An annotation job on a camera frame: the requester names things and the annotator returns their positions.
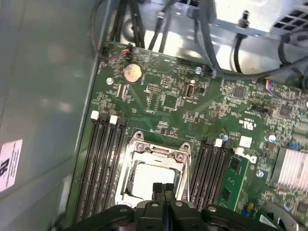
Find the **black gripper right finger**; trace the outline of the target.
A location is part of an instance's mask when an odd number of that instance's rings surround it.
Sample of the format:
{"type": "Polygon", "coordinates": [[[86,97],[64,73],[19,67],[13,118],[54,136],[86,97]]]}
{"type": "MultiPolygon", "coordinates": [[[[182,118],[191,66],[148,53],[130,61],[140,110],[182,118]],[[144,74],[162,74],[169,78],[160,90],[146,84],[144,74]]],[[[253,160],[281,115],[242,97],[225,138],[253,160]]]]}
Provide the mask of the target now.
{"type": "Polygon", "coordinates": [[[164,184],[164,195],[175,231],[298,231],[299,223],[287,215],[274,221],[268,215],[251,218],[218,205],[198,211],[187,201],[177,200],[173,183],[164,184]]]}

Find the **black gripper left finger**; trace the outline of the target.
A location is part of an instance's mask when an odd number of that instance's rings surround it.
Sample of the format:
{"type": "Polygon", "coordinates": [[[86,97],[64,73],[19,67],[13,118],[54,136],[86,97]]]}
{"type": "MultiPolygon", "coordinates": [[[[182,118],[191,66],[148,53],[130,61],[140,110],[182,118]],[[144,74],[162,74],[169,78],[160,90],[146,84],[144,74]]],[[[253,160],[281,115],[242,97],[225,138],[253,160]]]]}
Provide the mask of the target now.
{"type": "Polygon", "coordinates": [[[153,184],[152,200],[140,202],[136,208],[115,205],[103,212],[74,223],[65,231],[161,231],[165,199],[162,183],[153,184]]]}

